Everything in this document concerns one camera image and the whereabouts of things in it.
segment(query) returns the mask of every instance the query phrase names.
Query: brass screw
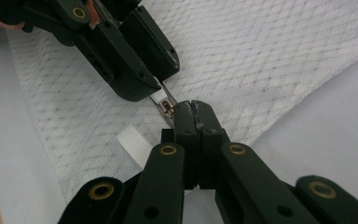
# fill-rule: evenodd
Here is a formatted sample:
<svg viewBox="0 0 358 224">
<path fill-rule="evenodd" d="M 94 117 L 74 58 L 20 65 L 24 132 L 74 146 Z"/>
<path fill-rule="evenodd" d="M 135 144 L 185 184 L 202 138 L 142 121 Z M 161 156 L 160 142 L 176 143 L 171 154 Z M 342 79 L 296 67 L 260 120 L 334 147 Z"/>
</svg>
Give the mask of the brass screw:
<svg viewBox="0 0 358 224">
<path fill-rule="evenodd" d="M 72 9 L 72 13 L 74 13 L 74 16 L 78 17 L 79 19 L 86 18 L 86 12 L 80 7 L 74 7 Z"/>
<path fill-rule="evenodd" d="M 164 146 L 159 150 L 159 152 L 164 156 L 171 156 L 176 153 L 176 147 Z"/>
<path fill-rule="evenodd" d="M 92 200 L 100 201 L 109 198 L 114 191 L 115 188 L 111 183 L 101 182 L 91 187 L 91 189 L 89 190 L 89 197 Z"/>
<path fill-rule="evenodd" d="M 337 197 L 336 191 L 330 186 L 320 181 L 313 181 L 309 184 L 310 190 L 325 199 L 335 199 Z"/>
<path fill-rule="evenodd" d="M 231 145 L 229 146 L 229 150 L 236 155 L 243 155 L 246 153 L 246 148 L 241 145 Z"/>
</svg>

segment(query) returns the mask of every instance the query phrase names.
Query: white fabric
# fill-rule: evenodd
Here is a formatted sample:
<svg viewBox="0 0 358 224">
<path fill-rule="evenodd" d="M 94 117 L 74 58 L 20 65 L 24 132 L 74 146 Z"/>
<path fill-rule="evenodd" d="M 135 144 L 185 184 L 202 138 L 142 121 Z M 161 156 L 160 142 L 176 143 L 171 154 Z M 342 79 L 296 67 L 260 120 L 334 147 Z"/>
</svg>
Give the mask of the white fabric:
<svg viewBox="0 0 358 224">
<path fill-rule="evenodd" d="M 306 95 L 358 60 L 358 1 L 143 1 L 182 70 L 177 101 L 213 106 L 232 141 L 252 144 Z M 75 48 L 50 34 L 9 33 L 29 113 L 70 200 L 101 175 L 140 168 L 115 138 L 128 124 L 155 145 L 167 128 L 145 99 L 119 99 Z"/>
</svg>

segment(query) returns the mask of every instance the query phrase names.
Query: human hand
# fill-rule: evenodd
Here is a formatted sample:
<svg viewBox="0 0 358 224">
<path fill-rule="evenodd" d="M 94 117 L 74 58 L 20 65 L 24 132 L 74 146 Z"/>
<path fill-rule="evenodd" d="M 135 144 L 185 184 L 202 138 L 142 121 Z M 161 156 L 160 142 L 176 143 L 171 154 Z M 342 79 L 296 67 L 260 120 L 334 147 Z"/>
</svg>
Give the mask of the human hand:
<svg viewBox="0 0 358 224">
<path fill-rule="evenodd" d="M 98 22 L 98 13 L 97 10 L 95 10 L 94 5 L 92 4 L 92 1 L 93 0 L 87 0 L 85 4 L 86 8 L 89 10 L 89 14 L 91 15 L 91 21 L 89 24 L 95 24 Z M 0 21 L 0 27 L 9 30 L 20 30 L 23 26 L 24 26 L 24 22 L 20 22 L 19 24 L 16 25 L 8 25 Z"/>
</svg>

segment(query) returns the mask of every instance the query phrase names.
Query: textured cloth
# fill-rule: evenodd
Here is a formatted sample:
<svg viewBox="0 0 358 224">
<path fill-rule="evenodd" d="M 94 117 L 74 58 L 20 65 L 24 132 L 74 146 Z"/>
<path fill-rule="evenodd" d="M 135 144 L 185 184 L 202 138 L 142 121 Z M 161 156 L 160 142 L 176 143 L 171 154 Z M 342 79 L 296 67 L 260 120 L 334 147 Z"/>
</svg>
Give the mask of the textured cloth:
<svg viewBox="0 0 358 224">
<path fill-rule="evenodd" d="M 172 42 L 177 101 L 213 106 L 232 141 L 251 145 L 326 80 L 358 60 L 358 1 L 144 0 Z M 35 131 L 70 200 L 88 180 L 140 167 L 116 136 L 152 145 L 167 124 L 150 99 L 117 97 L 76 48 L 46 32 L 9 32 Z"/>
</svg>

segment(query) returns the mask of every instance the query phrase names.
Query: white tag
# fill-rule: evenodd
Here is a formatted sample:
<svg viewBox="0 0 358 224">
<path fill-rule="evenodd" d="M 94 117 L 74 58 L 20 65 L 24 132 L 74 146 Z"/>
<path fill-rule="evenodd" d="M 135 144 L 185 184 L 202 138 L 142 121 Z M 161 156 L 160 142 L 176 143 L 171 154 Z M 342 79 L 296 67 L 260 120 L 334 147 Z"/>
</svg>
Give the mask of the white tag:
<svg viewBox="0 0 358 224">
<path fill-rule="evenodd" d="M 153 148 L 152 145 L 147 142 L 132 125 L 128 125 L 124 128 L 123 131 L 117 135 L 117 140 L 144 169 L 150 151 Z"/>
</svg>

